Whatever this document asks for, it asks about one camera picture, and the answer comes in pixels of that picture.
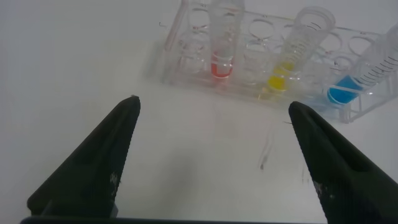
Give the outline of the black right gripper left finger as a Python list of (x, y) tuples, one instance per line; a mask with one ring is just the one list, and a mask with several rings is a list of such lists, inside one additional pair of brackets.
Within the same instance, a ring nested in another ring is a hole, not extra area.
[(110, 217), (140, 109), (138, 96), (119, 102), (29, 197), (31, 214)]

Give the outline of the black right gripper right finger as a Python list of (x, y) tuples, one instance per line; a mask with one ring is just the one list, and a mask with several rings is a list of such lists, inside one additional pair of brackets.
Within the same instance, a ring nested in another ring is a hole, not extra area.
[(309, 106), (289, 116), (328, 223), (397, 223), (397, 182)]

